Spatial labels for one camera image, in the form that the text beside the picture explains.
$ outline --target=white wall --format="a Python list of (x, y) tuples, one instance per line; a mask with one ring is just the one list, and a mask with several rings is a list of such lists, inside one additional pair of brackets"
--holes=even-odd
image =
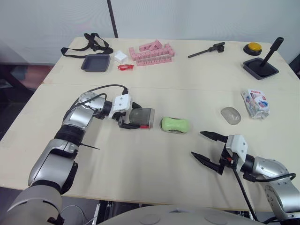
[(120, 38), (272, 43), (281, 36), (288, 63), (300, 53), (300, 0), (112, 0), (112, 8)]
[(114, 37), (106, 0), (2, 0), (0, 62), (56, 63), (85, 32)]

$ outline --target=black tray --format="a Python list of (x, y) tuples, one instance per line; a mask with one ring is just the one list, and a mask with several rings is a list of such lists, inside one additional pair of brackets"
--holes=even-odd
[(81, 69), (86, 72), (105, 72), (108, 68), (110, 56), (106, 54), (87, 55)]

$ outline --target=yellow button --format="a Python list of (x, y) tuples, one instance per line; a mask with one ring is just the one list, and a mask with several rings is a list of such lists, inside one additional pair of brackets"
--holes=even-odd
[(259, 43), (256, 42), (251, 42), (248, 44), (248, 47), (253, 50), (253, 51), (259, 51), (262, 49), (261, 45)]

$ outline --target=black strap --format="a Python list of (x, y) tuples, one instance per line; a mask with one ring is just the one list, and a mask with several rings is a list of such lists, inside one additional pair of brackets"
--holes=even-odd
[[(94, 52), (96, 50), (101, 50), (103, 52), (99, 52), (96, 54), (111, 54), (113, 53), (113, 49), (109, 47), (109, 44), (104, 41), (101, 37), (99, 37), (99, 35), (97, 33), (91, 33), (91, 34), (84, 34), (84, 37), (89, 41), (88, 45), (84, 48), (78, 48), (78, 49), (74, 49), (74, 48), (62, 48), (60, 51), (62, 53), (63, 56), (69, 56), (69, 57), (73, 57), (73, 58), (78, 58), (78, 59), (83, 59), (86, 57), (86, 55), (66, 55), (66, 52), (68, 49), (74, 50), (74, 51), (85, 51), (89, 48), (91, 48)], [(98, 42), (95, 40), (95, 37), (98, 37), (99, 39), (101, 39), (104, 43), (105, 46), (101, 46), (98, 44)]]

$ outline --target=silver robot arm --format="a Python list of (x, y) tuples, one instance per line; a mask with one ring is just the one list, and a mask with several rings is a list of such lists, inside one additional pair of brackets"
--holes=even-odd
[(244, 178), (260, 182), (276, 218), (280, 221), (300, 218), (300, 192), (293, 185), (293, 175), (289, 175), (287, 168), (274, 159), (255, 157), (251, 161), (252, 169), (242, 170)]
[(247, 154), (248, 145), (242, 135), (229, 135), (225, 148), (237, 154), (236, 169), (244, 173), (243, 178), (259, 182), (267, 200), (279, 221), (300, 218), (300, 192), (291, 179), (287, 168), (274, 159), (253, 157)]
[(83, 93), (67, 111), (61, 128), (34, 164), (28, 179), (29, 188), (17, 196), (1, 224), (63, 224), (60, 195), (73, 184), (78, 168), (74, 159), (86, 129), (93, 117), (107, 116), (120, 121), (131, 107), (128, 94), (116, 97), (112, 104), (93, 92)]
[(289, 173), (287, 168), (276, 160), (247, 154), (248, 144), (242, 135), (223, 136), (209, 131), (200, 133), (214, 141), (224, 142), (225, 146), (219, 165), (203, 155), (192, 152), (199, 162), (221, 175), (225, 166), (232, 168), (242, 191), (243, 187), (236, 171), (243, 172), (244, 179), (262, 185), (275, 217), (282, 224), (297, 224), (300, 221), (300, 192), (291, 182), (296, 174)]

